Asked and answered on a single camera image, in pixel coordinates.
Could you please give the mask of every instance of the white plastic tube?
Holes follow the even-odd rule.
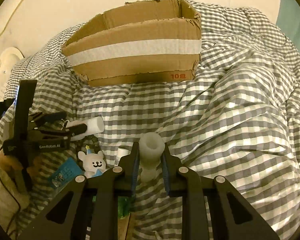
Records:
[[[156,168],[165,145],[159,134],[149,132],[141,135],[139,141],[140,165],[142,167],[141,182],[148,182],[157,176]]]
[[[123,148],[118,148],[117,151],[117,156],[115,157],[115,161],[114,161],[114,166],[118,166],[121,157],[129,155],[129,150],[127,149],[123,149]]]
[[[92,134],[97,134],[97,133],[102,133],[105,130],[105,124],[103,122],[102,116],[97,116],[94,118],[90,118],[84,121],[73,121],[73,122],[68,122],[66,128],[69,128],[71,126],[79,125],[85,123],[87,125],[87,131],[82,134],[78,134],[76,136],[71,137],[71,141],[77,141],[81,140],[84,137]]]

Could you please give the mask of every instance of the clamp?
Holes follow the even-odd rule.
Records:
[[[134,196],[139,144],[119,166],[103,175],[73,179],[20,234],[19,240],[84,240],[87,227],[91,240],[117,239],[118,196]],[[208,240],[205,196],[215,240],[279,240],[278,235],[258,212],[223,176],[200,177],[171,156],[165,144],[161,156],[165,189],[170,197],[182,200],[182,240]]]
[[[5,155],[15,156],[23,166],[22,171],[15,171],[15,182],[20,193],[32,189],[32,181],[26,169],[32,165],[36,156],[41,152],[69,149],[71,137],[87,130],[85,124],[63,127],[62,130],[42,127],[46,123],[66,119],[66,112],[38,112],[29,115],[36,85],[37,80],[20,81],[10,138],[5,140],[2,146]]]

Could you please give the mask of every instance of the gingham bedsheet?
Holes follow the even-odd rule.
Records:
[[[51,199],[47,177],[86,143],[99,144],[111,168],[119,146],[131,147],[140,134],[154,131],[185,166],[201,176],[225,176],[281,239],[297,229],[300,54],[256,9],[190,2],[202,16],[202,61],[194,81],[89,87],[61,53],[82,25],[14,67],[5,98],[15,97],[20,79],[38,79],[31,112],[66,111],[71,121],[102,115],[106,127],[98,138],[44,155],[31,205],[18,216],[20,228]],[[12,119],[11,107],[0,121],[0,145]],[[160,167],[157,173],[148,184],[138,182],[133,237],[181,239],[181,198],[167,197]]]

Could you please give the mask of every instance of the blue card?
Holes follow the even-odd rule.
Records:
[[[63,188],[76,176],[83,175],[83,171],[72,158],[68,158],[55,173],[53,173],[48,181],[53,188]]]

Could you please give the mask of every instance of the white toy bear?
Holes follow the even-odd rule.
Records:
[[[91,178],[100,170],[102,173],[106,171],[106,162],[103,160],[103,152],[99,151],[98,154],[78,152],[78,158],[83,162],[85,170],[84,175]]]

